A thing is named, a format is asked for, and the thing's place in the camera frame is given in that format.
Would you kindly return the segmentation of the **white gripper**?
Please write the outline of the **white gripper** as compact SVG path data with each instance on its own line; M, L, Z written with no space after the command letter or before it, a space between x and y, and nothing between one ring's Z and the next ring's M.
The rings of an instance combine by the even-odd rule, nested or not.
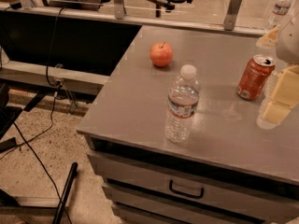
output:
M256 123L262 129L271 130L299 104L299 2L292 5L280 26L275 26L257 40L256 46L262 49L276 47L277 57L285 63L292 63L279 73L273 72L265 84Z

